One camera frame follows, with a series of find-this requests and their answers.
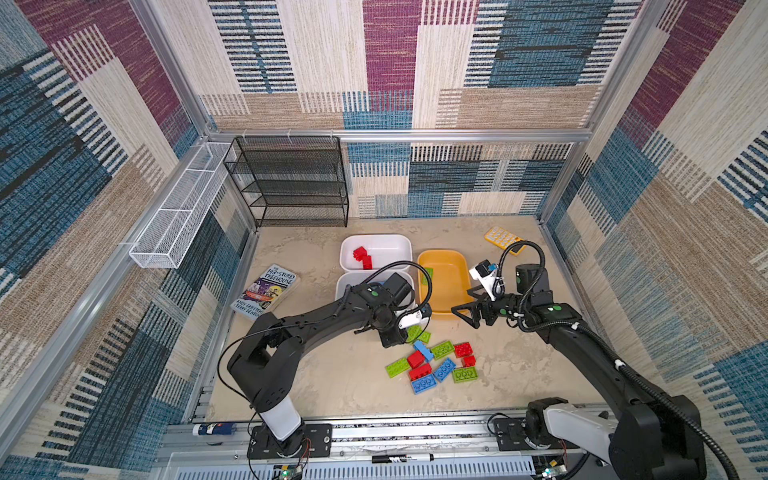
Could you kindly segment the yellow plastic bin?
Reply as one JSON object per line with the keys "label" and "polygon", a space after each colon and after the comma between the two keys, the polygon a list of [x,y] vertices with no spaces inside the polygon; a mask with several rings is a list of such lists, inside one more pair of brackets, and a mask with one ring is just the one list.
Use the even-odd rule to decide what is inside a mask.
{"label": "yellow plastic bin", "polygon": [[432,319],[458,320],[458,317],[451,313],[451,308],[472,301],[472,297],[467,293],[471,283],[465,257],[455,250],[432,249],[423,251],[417,262],[423,268],[434,270],[431,278],[433,291],[429,300]]}

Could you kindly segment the white plastic bin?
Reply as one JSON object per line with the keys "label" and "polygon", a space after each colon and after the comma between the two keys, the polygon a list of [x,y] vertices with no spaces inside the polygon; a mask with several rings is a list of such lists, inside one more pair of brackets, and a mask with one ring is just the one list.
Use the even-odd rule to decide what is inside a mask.
{"label": "white plastic bin", "polygon": [[[371,274],[372,274],[372,271],[365,271],[365,270],[349,271],[343,274],[336,283],[334,299],[335,300],[341,299],[344,296],[344,293],[346,292],[348,287],[352,288],[362,283]],[[394,274],[400,275],[410,285],[411,288],[415,286],[412,276],[409,273],[407,273],[405,270],[400,270],[400,271],[388,270],[386,272],[380,273],[377,276],[375,276],[372,279],[372,282],[384,284],[385,281],[388,280]]]}
{"label": "white plastic bin", "polygon": [[360,234],[344,239],[340,247],[339,262],[345,271],[363,269],[363,263],[354,258],[354,251],[364,248],[372,258],[372,267],[378,269],[398,260],[412,260],[411,241],[400,234]]}

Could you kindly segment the colourful paperback book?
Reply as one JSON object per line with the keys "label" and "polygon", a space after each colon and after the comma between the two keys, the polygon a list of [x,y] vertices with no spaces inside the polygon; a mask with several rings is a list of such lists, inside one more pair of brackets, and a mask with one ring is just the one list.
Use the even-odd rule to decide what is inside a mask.
{"label": "colourful paperback book", "polygon": [[234,312],[251,320],[273,310],[300,280],[300,277],[278,264],[270,265],[231,304]]}

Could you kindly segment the red long centre brick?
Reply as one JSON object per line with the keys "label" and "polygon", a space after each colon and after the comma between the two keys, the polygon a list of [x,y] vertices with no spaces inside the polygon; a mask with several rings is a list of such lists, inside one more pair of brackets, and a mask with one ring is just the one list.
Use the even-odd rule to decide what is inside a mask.
{"label": "red long centre brick", "polygon": [[414,369],[411,369],[409,372],[409,378],[411,381],[416,381],[418,379],[424,378],[428,375],[432,374],[432,366],[429,363],[422,364]]}

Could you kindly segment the red centre square brick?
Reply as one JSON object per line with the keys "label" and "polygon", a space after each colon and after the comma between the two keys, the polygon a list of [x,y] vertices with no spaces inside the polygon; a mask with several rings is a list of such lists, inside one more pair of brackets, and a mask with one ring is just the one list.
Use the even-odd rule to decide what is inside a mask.
{"label": "red centre square brick", "polygon": [[425,363],[426,358],[421,352],[415,351],[406,358],[406,361],[411,369],[416,369]]}

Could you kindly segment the blue brick bottom centre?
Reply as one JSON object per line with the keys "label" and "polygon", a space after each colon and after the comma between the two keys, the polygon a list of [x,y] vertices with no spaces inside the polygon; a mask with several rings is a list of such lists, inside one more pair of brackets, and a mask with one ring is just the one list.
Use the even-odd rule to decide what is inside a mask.
{"label": "blue brick bottom centre", "polygon": [[437,385],[438,385],[438,381],[432,374],[418,378],[411,382],[411,387],[415,395],[418,395],[430,389],[433,389]]}

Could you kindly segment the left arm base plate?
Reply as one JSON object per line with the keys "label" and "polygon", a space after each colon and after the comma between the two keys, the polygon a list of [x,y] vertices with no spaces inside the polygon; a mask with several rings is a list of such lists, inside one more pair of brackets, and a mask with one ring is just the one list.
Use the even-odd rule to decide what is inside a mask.
{"label": "left arm base plate", "polygon": [[332,440],[333,426],[330,423],[303,423],[285,440],[277,440],[267,426],[256,426],[251,430],[247,458],[326,458],[330,456]]}

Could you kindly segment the blue white marker pen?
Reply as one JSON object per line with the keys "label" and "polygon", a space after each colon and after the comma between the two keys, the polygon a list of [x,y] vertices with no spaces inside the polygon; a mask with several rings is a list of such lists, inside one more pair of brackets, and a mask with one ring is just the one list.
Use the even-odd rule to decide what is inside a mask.
{"label": "blue white marker pen", "polygon": [[204,436],[231,436],[238,430],[236,422],[210,422],[194,424],[192,435],[197,437]]}

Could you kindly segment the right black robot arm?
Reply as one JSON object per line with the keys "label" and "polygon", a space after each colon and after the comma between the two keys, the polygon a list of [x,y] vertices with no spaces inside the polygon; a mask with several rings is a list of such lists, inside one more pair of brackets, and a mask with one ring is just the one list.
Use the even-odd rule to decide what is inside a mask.
{"label": "right black robot arm", "polygon": [[704,442],[700,416],[684,396],[671,397],[635,373],[567,303],[557,303],[548,274],[535,264],[517,266],[516,292],[493,286],[500,269],[483,261],[469,275],[478,286],[472,300],[453,313],[473,328],[498,319],[517,321],[564,355],[600,393],[609,407],[600,415],[560,397],[529,403],[523,429],[532,448],[557,441],[574,444],[610,465],[621,479],[703,479]]}

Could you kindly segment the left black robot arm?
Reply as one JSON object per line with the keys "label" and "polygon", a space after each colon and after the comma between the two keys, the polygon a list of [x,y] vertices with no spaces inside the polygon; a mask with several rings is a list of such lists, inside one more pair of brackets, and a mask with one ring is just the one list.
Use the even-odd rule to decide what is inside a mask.
{"label": "left black robot arm", "polygon": [[336,301],[283,318],[260,316],[227,361],[226,370],[284,455],[304,443],[304,421],[289,397],[302,357],[348,331],[379,335],[383,347],[404,344],[399,326],[414,297],[412,285],[394,273],[384,282],[360,283]]}

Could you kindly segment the black marker on rail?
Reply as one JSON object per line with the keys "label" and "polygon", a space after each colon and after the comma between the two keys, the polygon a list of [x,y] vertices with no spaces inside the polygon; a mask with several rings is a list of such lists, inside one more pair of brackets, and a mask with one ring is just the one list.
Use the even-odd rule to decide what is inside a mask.
{"label": "black marker on rail", "polygon": [[371,457],[373,464],[432,462],[434,460],[435,456],[432,453],[381,454]]}

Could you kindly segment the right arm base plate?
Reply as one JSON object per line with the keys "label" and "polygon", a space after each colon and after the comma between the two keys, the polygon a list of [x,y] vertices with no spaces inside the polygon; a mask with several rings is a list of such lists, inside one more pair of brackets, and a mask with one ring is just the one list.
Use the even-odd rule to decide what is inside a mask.
{"label": "right arm base plate", "polygon": [[557,440],[549,434],[540,440],[530,440],[525,431],[525,420],[521,417],[492,415],[486,427],[501,452],[580,450],[575,444]]}

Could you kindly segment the far white plastic bin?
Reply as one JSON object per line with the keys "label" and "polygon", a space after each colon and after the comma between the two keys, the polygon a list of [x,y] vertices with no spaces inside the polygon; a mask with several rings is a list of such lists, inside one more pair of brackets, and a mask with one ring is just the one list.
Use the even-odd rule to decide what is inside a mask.
{"label": "far white plastic bin", "polygon": [[339,262],[345,271],[363,269],[363,263],[354,258],[354,251],[364,248],[372,258],[372,267],[378,269],[398,260],[412,260],[411,241],[400,234],[360,234],[344,239],[340,247]]}

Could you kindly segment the light blue centre brick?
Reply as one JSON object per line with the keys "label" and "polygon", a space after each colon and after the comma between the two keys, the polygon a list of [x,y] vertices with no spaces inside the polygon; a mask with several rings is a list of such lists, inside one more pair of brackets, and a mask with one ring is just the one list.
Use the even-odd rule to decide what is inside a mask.
{"label": "light blue centre brick", "polygon": [[430,349],[429,349],[429,348],[426,346],[426,344],[425,344],[425,343],[423,343],[422,341],[420,341],[420,340],[416,340],[416,341],[413,343],[413,346],[414,346],[414,348],[415,348],[415,349],[416,349],[416,350],[417,350],[419,353],[421,353],[421,354],[424,356],[424,358],[425,358],[425,361],[426,361],[426,362],[431,362],[431,361],[434,359],[434,354],[433,354],[433,353],[432,353],[432,351],[431,351],[431,350],[430,350]]}

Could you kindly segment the green diagonal long brick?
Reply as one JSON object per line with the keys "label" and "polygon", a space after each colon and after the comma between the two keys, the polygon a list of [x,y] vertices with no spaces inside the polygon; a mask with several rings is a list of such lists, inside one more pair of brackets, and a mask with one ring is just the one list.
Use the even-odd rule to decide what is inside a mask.
{"label": "green diagonal long brick", "polygon": [[386,373],[389,378],[394,378],[404,372],[407,372],[411,368],[406,358],[400,358],[397,361],[387,365],[385,367]]}

